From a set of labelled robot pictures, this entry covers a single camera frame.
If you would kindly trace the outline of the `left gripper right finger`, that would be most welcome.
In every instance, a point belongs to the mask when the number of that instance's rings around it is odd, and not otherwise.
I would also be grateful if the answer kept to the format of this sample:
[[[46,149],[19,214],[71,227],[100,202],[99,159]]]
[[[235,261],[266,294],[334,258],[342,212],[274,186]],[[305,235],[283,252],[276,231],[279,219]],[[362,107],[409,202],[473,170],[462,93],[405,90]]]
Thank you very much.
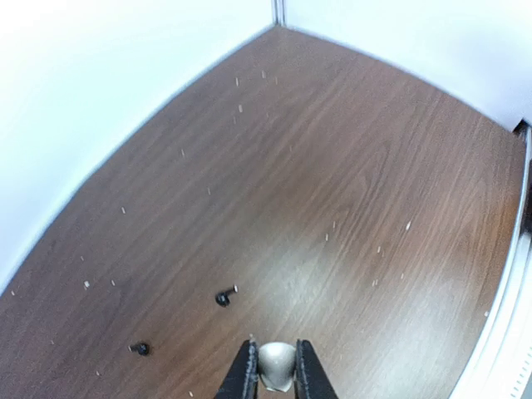
[[[308,340],[297,341],[294,391],[297,399],[337,399],[327,373]]]

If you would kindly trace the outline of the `white earbud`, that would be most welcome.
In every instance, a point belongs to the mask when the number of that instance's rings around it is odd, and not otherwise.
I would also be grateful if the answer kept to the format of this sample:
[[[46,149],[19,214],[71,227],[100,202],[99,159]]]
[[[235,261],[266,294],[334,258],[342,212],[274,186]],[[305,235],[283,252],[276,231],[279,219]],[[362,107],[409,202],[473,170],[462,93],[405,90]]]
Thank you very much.
[[[265,388],[287,392],[293,385],[296,348],[285,342],[269,342],[259,348],[258,372]]]

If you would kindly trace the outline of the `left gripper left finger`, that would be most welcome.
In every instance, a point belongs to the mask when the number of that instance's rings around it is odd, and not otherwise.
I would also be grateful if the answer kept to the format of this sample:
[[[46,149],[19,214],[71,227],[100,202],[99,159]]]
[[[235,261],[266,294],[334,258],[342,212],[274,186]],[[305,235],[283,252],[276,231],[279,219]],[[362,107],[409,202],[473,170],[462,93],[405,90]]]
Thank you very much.
[[[258,364],[257,343],[253,339],[244,341],[214,399],[255,399],[258,396]]]

